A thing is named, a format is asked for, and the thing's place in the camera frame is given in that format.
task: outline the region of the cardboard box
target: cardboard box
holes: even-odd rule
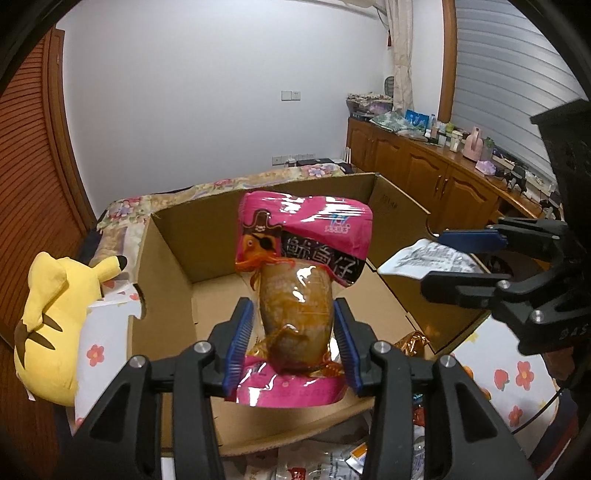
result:
[[[444,348],[480,317],[480,311],[428,304],[418,282],[394,277],[385,282],[371,267],[403,247],[429,238],[428,211],[376,174],[355,174],[295,181],[269,190],[298,196],[347,197],[367,203],[374,212],[369,262],[361,278],[338,296],[347,299],[358,320],[377,337],[396,342],[421,326]],[[137,263],[142,319],[130,325],[129,354],[157,360],[180,353],[213,326],[230,318],[250,287],[234,272],[238,204],[243,190],[196,199],[158,212],[148,221]],[[350,391],[340,402],[313,408],[253,408],[212,399],[222,455],[240,455],[286,445],[320,433],[372,406]],[[171,449],[170,399],[163,408],[162,447]]]

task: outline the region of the wooden countertop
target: wooden countertop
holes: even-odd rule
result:
[[[488,177],[481,171],[476,169],[476,163],[468,160],[459,151],[454,153],[449,150],[449,147],[437,147],[435,145],[409,140],[413,145],[426,152],[430,152],[445,159],[449,164],[456,167],[458,170],[470,175],[476,181],[486,185],[492,189],[500,198],[510,203],[514,208],[519,210],[523,215],[529,218],[539,218],[542,213],[542,207],[536,202],[533,202],[521,194],[516,189],[512,192],[507,190],[507,183],[498,177]]]

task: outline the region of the wooden door frame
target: wooden door frame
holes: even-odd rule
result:
[[[96,225],[96,216],[76,165],[66,119],[63,90],[63,53],[65,30],[55,27],[47,33],[44,45],[43,110],[51,156],[72,214],[83,235]]]
[[[456,0],[443,3],[443,73],[437,118],[449,122],[452,118],[453,96],[456,90],[457,15]]]

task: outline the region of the orange wrapper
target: orange wrapper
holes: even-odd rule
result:
[[[394,346],[403,351],[406,356],[420,356],[425,358],[425,346],[429,344],[429,340],[421,332],[409,333],[394,344]]]

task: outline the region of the pink packaging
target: pink packaging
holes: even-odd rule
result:
[[[338,197],[243,197],[236,269],[254,272],[256,308],[242,381],[228,401],[299,408],[343,398],[332,282],[347,287],[361,275],[372,218],[367,205]]]
[[[259,190],[244,196],[238,213],[238,270],[254,270],[269,256],[299,258],[325,265],[344,286],[363,271],[373,221],[364,203]]]
[[[346,391],[342,374],[334,377],[278,374],[269,362],[247,355],[242,381],[234,398],[228,400],[251,407],[320,407],[338,402]]]

